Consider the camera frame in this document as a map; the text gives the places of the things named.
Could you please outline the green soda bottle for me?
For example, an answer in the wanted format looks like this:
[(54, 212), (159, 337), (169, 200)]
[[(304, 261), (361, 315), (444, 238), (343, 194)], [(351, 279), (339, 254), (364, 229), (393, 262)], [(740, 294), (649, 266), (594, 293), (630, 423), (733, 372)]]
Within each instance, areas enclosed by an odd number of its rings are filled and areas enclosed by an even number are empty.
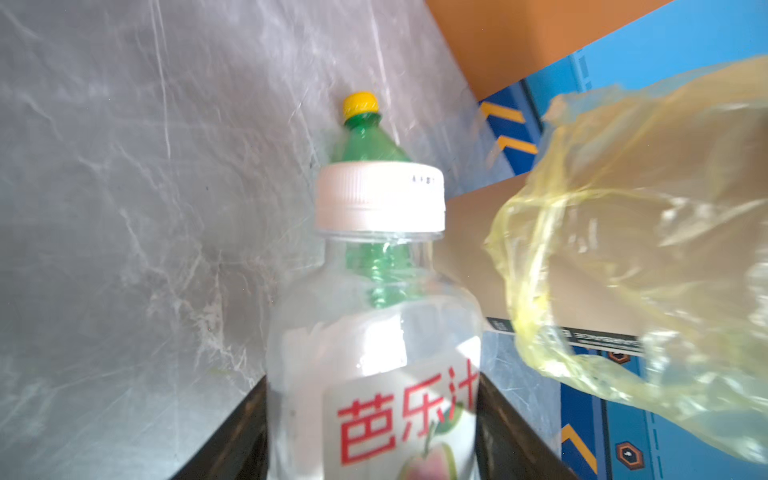
[(444, 177), (385, 132), (373, 93), (348, 96), (342, 114), (346, 137), (321, 172), (316, 225), (348, 236), (347, 268), (371, 283), (372, 307), (391, 307), (414, 296), (410, 243), (445, 229)]

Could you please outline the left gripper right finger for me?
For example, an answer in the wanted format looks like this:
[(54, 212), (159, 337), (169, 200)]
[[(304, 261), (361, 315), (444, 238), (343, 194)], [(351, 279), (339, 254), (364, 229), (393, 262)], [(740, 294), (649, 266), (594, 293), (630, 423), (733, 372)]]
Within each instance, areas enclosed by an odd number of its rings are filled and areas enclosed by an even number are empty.
[(475, 454), (487, 480), (577, 480), (502, 392), (480, 375)]

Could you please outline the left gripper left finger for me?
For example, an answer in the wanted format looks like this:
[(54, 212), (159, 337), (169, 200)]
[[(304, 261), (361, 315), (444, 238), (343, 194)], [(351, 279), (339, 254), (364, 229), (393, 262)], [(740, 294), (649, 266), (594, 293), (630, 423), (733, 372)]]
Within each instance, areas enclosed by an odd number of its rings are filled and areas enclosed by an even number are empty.
[(267, 479), (266, 406), (267, 378), (262, 377), (172, 479)]

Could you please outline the guava juice bottle white cap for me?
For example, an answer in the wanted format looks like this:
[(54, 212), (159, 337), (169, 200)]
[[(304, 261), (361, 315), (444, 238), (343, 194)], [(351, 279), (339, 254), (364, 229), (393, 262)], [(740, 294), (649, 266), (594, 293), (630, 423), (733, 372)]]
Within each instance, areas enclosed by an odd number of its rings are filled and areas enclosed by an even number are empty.
[(282, 296), (268, 334), (268, 477), (474, 478), (483, 319), (434, 268), (442, 233), (409, 245), (413, 298), (374, 308), (348, 236), (316, 228), (323, 263)]

